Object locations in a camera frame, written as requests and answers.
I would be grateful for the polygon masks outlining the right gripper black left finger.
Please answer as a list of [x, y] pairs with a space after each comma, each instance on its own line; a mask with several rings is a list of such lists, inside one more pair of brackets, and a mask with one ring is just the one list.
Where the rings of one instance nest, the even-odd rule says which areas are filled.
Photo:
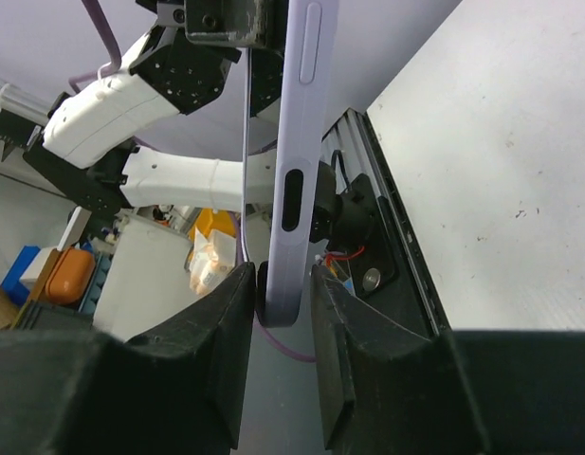
[[0, 331], [0, 454], [228, 454], [239, 444], [255, 267], [121, 342]]

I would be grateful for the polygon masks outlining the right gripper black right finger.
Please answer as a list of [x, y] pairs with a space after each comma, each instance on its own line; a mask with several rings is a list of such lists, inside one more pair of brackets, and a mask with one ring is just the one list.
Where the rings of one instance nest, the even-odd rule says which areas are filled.
[[585, 454], [585, 332], [425, 338], [311, 273], [325, 447], [336, 454]]

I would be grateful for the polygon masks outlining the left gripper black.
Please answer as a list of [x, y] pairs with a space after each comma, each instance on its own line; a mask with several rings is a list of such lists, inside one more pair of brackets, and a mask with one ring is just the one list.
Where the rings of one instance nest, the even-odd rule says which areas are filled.
[[180, 28], [193, 44], [284, 49], [287, 3], [272, 0], [138, 1], [161, 27]]

